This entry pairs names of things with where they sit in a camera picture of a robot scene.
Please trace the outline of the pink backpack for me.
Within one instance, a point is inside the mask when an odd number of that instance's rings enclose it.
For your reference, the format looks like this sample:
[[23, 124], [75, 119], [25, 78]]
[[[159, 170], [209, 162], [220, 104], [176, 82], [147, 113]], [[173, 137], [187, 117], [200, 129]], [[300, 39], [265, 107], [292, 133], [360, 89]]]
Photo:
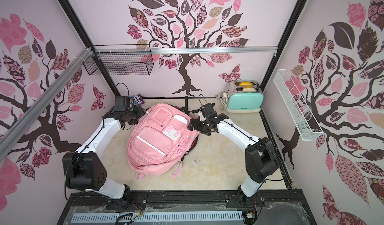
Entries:
[[183, 160], [197, 144], [199, 132], [189, 129], [192, 118], [169, 104], [152, 106], [132, 131], [127, 156], [135, 179], [159, 176], [179, 165], [173, 173], [183, 170]]

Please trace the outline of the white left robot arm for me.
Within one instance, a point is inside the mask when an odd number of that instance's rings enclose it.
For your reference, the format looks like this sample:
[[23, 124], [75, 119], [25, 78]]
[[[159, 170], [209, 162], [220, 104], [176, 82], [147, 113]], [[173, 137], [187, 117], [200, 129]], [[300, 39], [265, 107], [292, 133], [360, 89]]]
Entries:
[[117, 132], [126, 124], [136, 125], [146, 110], [140, 105], [111, 109], [90, 138], [75, 152], [63, 156], [65, 187], [85, 192], [96, 192], [114, 200], [127, 200], [129, 187], [108, 178], [101, 157]]

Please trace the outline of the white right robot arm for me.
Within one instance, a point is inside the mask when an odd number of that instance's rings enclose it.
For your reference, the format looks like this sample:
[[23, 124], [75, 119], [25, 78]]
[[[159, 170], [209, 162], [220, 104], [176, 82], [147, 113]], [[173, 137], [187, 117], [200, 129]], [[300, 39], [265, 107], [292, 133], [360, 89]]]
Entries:
[[195, 130], [204, 135], [211, 135], [213, 131], [227, 137], [245, 153], [245, 168], [248, 174], [241, 184], [243, 196], [254, 196], [265, 181], [279, 168], [280, 158], [273, 143], [267, 138], [258, 138], [236, 125], [224, 114], [210, 119], [193, 119], [189, 130]]

